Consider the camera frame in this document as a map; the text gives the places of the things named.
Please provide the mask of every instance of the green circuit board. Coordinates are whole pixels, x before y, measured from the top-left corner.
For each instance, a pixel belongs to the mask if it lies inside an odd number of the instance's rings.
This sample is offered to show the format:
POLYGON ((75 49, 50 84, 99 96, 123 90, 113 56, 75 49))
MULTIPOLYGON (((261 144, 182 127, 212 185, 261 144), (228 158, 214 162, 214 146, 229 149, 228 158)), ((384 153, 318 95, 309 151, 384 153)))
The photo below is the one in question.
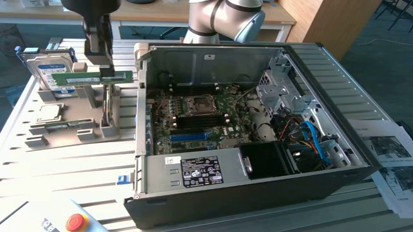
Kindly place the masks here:
MULTIPOLYGON (((171 109, 174 102, 182 103, 183 115, 189 113, 189 106, 186 104, 186 97, 174 97, 170 94, 157 95, 155 102, 163 102, 162 107, 155 104, 153 120, 154 120, 154 155, 173 154, 198 150, 218 149, 220 142, 224 139, 237 139, 240 143, 250 142, 249 133, 244 128, 241 119, 237 117, 236 101, 242 96, 244 92, 238 91, 236 94, 230 92, 232 86, 224 87, 224 90, 214 96, 217 105, 216 114, 229 114, 230 122, 225 126, 205 128, 209 132, 209 139, 202 141, 182 141, 171 142, 170 131, 174 130, 173 117, 177 115, 177 110, 171 109)), ((249 116, 240 113, 245 120, 249 116)))
POLYGON ((101 72, 53 73, 53 78, 58 86, 109 85, 134 82, 133 71, 117 71, 115 77, 102 77, 101 72))

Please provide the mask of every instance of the wooden desk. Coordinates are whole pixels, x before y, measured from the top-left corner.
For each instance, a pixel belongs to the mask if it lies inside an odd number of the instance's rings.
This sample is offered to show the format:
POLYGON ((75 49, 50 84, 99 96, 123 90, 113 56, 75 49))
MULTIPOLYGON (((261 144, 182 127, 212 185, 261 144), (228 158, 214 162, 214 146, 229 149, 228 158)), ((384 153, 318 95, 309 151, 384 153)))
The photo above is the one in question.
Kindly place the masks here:
POLYGON ((340 60, 381 0, 278 0, 278 2, 297 19, 288 42, 320 42, 340 60))
MULTIPOLYGON (((293 16, 280 4, 274 7, 265 3, 264 11, 262 29, 278 30, 276 41, 285 42, 296 24, 293 16)), ((189 1, 158 0, 143 5, 122 1, 111 20, 115 40, 121 39, 119 26, 187 27, 189 1)), ((0 1, 0 23, 81 25, 82 17, 74 12, 65 12, 61 6, 23 8, 20 0, 6 0, 0 1)))

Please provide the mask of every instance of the floor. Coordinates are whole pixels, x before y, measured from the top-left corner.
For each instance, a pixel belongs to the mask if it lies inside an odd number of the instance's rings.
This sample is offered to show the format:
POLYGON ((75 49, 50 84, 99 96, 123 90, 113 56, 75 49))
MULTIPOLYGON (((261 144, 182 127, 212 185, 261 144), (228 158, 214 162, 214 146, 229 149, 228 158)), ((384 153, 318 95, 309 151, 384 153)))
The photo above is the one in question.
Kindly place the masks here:
MULTIPOLYGON (((408 30, 413 21, 401 19, 388 31, 396 16, 385 12, 375 20, 376 15, 363 30, 341 63, 361 86, 367 89, 381 107, 395 120, 404 120, 413 126, 413 101, 409 91, 413 86, 413 46, 379 41, 372 45, 359 45, 373 39, 413 42, 413 33, 408 30)), ((51 37, 85 38, 81 26, 63 25, 18 25, 22 37, 28 47, 44 48, 51 37)), ((122 27, 123 39, 159 39, 169 28, 122 27)), ((179 29, 166 37, 177 40, 183 37, 186 29, 179 29)), ((10 86, 24 85, 30 72, 16 57, 7 57, 0 52, 0 129, 7 121, 12 107, 6 98, 10 86)))

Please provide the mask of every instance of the red button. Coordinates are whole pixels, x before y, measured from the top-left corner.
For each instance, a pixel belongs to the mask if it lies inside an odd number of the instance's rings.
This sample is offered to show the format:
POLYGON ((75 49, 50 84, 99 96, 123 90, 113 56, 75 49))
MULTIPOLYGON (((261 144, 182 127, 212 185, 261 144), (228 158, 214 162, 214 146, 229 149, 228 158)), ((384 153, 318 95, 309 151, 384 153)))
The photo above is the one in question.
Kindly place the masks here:
POLYGON ((71 215, 66 222, 66 229, 71 232, 77 232, 85 225, 85 218, 81 214, 71 215))

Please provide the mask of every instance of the blue clip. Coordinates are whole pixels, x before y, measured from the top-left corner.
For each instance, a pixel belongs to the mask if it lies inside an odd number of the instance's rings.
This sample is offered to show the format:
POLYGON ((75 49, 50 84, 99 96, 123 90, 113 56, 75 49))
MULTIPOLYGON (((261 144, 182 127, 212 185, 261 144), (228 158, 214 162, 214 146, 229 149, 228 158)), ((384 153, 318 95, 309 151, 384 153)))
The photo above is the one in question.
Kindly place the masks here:
POLYGON ((118 176, 118 182, 117 185, 127 185, 131 183, 131 177, 130 175, 121 175, 118 176))
POLYGON ((71 54, 73 61, 74 61, 74 62, 78 62, 77 54, 75 54, 75 49, 71 47, 69 50, 70 50, 70 54, 71 54))
POLYGON ((23 65, 27 67, 26 62, 24 62, 24 60, 22 58, 22 47, 20 46, 15 47, 15 51, 16 51, 16 57, 22 61, 23 65))

